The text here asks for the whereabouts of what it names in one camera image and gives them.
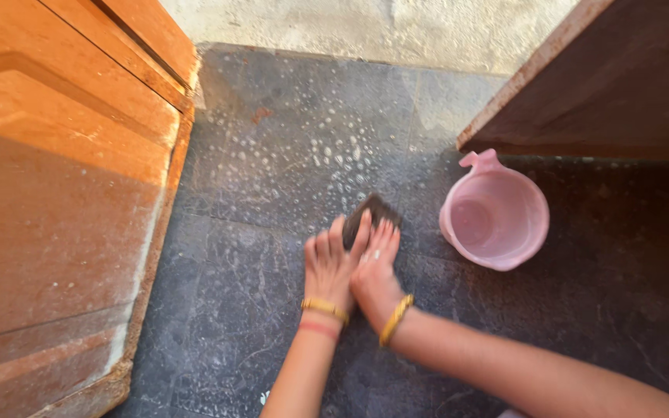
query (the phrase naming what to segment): wet floor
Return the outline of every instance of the wet floor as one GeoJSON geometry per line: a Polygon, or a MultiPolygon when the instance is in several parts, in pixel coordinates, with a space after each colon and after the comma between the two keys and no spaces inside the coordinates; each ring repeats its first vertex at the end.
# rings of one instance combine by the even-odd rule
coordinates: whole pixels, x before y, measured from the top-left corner
{"type": "MultiPolygon", "coordinates": [[[[132,375],[109,414],[257,416],[290,345],[302,243],[377,191],[404,216],[396,271],[422,309],[669,393],[669,162],[503,156],[551,226],[491,271],[440,235],[456,134],[501,77],[215,45],[132,375]]],[[[499,415],[499,399],[345,330],[322,416],[499,415]]]]}

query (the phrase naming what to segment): pink bucket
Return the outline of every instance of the pink bucket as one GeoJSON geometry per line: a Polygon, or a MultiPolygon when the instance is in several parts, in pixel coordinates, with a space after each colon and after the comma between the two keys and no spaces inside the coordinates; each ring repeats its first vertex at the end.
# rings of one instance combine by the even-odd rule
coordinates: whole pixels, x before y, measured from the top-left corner
{"type": "Polygon", "coordinates": [[[470,152],[473,166],[456,182],[440,210],[440,230],[462,256],[508,271],[538,252],[549,230],[549,205],[530,178],[503,166],[494,149],[470,152]]]}

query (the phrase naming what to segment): bucket handle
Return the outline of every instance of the bucket handle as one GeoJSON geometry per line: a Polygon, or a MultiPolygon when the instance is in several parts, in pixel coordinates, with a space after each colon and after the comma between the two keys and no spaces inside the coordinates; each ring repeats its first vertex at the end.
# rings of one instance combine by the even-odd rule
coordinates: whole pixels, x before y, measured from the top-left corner
{"type": "Polygon", "coordinates": [[[459,161],[460,166],[473,166],[472,172],[484,173],[487,171],[497,171],[503,167],[497,159],[497,151],[489,148],[481,154],[471,151],[459,161]]]}

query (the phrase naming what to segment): red thread bracelet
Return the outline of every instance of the red thread bracelet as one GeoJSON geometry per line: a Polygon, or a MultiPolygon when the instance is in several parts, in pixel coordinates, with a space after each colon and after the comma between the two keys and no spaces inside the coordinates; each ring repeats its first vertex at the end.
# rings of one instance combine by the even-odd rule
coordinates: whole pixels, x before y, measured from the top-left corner
{"type": "Polygon", "coordinates": [[[298,329],[308,329],[310,331],[319,332],[320,334],[324,334],[333,339],[335,343],[340,339],[339,335],[332,328],[315,322],[302,322],[298,324],[298,329]]]}

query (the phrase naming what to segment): bracelet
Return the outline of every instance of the bracelet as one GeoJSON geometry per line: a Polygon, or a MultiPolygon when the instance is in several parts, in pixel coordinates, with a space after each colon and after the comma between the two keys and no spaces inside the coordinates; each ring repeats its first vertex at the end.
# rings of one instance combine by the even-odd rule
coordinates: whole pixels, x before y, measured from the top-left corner
{"type": "Polygon", "coordinates": [[[310,331],[319,332],[320,334],[324,334],[333,339],[335,343],[340,339],[339,335],[332,328],[314,322],[302,322],[298,324],[298,329],[308,329],[310,331]]]}
{"type": "Polygon", "coordinates": [[[407,311],[407,308],[411,307],[414,304],[415,304],[414,295],[404,296],[404,298],[402,298],[399,301],[399,305],[397,305],[396,309],[394,309],[394,313],[391,314],[391,318],[389,318],[389,321],[386,322],[384,330],[381,331],[381,334],[378,337],[378,344],[381,347],[386,347],[387,345],[389,345],[391,337],[394,335],[394,332],[396,331],[396,326],[399,325],[401,320],[404,318],[404,313],[407,311]]]}
{"type": "Polygon", "coordinates": [[[340,318],[342,322],[345,323],[345,325],[348,325],[350,322],[350,315],[348,315],[347,312],[338,308],[337,305],[327,300],[306,298],[301,300],[301,309],[316,309],[318,311],[327,312],[328,314],[340,318]]]}

